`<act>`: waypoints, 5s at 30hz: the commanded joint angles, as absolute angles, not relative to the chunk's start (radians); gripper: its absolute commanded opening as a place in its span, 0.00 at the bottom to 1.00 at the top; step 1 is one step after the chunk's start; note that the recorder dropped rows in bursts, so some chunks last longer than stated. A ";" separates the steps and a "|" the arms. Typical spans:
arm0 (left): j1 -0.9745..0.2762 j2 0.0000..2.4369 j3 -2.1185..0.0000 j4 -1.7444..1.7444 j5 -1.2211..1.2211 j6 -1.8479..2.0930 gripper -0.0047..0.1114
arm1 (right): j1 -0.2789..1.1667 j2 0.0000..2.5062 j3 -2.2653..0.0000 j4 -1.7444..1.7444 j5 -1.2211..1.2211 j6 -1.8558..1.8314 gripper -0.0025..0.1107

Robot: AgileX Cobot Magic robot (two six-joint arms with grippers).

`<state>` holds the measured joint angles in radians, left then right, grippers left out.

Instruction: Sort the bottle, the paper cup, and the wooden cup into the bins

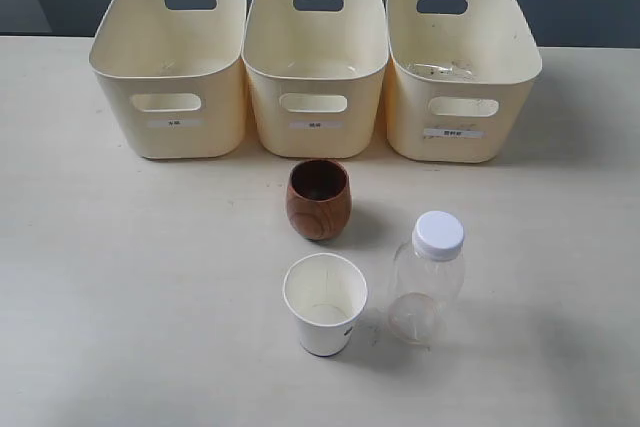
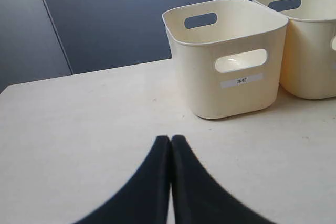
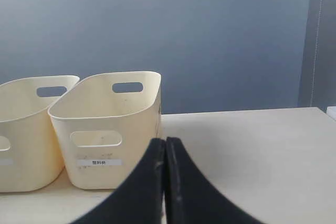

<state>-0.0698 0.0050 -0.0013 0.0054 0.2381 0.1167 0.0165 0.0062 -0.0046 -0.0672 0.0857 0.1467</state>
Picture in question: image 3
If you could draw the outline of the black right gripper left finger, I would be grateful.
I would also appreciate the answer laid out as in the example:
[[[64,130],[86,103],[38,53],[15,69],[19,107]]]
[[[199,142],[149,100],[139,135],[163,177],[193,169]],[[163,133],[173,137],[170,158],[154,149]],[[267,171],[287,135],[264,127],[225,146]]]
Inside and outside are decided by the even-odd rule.
[[[131,174],[112,194],[73,223],[161,223],[165,141],[150,143]]]

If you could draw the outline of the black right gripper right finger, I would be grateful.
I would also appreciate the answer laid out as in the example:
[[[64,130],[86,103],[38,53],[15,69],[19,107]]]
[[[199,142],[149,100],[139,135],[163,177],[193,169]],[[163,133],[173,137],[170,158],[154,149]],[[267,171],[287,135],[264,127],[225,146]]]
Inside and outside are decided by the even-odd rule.
[[[261,223],[206,179],[177,137],[166,139],[165,164],[167,223]]]

